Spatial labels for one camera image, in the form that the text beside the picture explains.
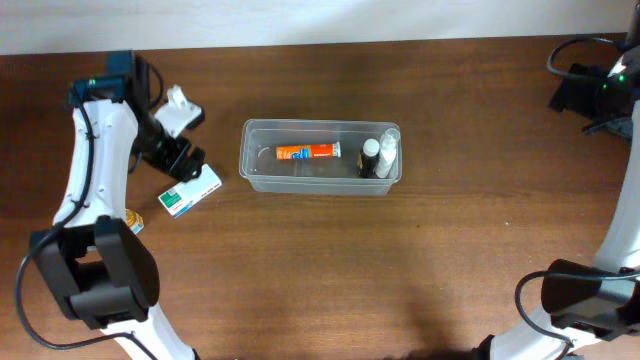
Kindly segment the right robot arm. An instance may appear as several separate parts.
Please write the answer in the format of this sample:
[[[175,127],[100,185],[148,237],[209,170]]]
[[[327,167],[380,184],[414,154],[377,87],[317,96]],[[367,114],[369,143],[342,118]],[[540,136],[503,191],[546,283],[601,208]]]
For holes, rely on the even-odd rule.
[[[553,66],[562,49],[548,57],[548,71],[562,82],[549,106],[589,119],[586,135],[606,130],[630,141],[631,152],[616,210],[592,265],[557,259],[519,280],[514,302],[520,323],[490,335],[465,353],[467,359],[573,359],[576,350],[639,333],[639,14],[621,56],[609,69],[573,64]]]

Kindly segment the white squeeze bottle clear cap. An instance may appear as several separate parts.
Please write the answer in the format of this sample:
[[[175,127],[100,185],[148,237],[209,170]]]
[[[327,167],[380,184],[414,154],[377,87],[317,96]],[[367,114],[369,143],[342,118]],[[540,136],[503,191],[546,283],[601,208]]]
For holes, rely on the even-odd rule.
[[[377,178],[386,178],[397,158],[400,132],[395,128],[390,128],[381,136],[379,145],[379,159],[374,169]]]

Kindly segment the small gold-lid jar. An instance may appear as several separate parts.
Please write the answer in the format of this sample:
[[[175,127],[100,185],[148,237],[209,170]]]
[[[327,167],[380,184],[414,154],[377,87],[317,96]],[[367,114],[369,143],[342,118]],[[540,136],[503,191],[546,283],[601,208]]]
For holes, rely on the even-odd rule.
[[[126,222],[130,230],[134,234],[138,234],[144,228],[144,221],[142,216],[130,209],[126,209],[125,214]]]

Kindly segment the clear plastic container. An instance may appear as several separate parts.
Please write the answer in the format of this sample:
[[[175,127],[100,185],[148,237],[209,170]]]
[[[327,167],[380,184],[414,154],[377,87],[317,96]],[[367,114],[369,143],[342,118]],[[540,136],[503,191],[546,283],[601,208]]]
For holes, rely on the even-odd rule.
[[[385,133],[400,137],[392,122],[302,119],[250,119],[241,136],[239,173],[254,190],[321,195],[385,195],[402,177],[402,144],[385,178],[363,178],[358,158],[366,140]],[[340,145],[338,156],[282,159],[279,147]]]

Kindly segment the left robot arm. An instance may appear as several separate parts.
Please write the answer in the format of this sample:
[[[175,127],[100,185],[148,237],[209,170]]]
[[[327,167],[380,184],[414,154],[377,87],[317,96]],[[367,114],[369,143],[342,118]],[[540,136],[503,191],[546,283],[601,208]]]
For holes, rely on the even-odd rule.
[[[160,196],[179,216],[220,184],[184,131],[203,110],[181,88],[152,93],[158,70],[131,51],[110,53],[104,75],[70,87],[75,145],[63,202],[49,230],[30,239],[35,263],[62,313],[115,340],[134,359],[193,359],[160,303],[160,278],[151,252],[127,213],[127,177],[140,162],[172,177]]]

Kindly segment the orange effervescent tablet tube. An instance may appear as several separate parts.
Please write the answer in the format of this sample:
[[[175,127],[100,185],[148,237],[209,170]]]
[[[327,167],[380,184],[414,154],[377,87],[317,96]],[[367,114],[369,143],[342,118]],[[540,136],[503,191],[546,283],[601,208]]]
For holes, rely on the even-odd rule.
[[[287,145],[276,148],[277,160],[304,160],[313,158],[339,158],[341,156],[341,144],[308,144]]]

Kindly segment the white green medicine box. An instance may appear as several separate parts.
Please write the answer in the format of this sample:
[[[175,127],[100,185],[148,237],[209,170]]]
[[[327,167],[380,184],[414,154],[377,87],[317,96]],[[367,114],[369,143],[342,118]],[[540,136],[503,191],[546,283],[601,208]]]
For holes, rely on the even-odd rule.
[[[221,186],[218,175],[204,164],[197,178],[174,185],[161,193],[158,200],[173,218],[178,218]]]

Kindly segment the dark bottle white cap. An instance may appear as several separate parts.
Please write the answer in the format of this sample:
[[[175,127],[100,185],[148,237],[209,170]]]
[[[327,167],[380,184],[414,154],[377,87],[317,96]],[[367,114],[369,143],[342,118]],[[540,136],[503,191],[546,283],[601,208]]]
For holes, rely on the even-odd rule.
[[[361,178],[371,178],[378,163],[380,152],[379,141],[374,138],[367,139],[359,152],[358,174]]]

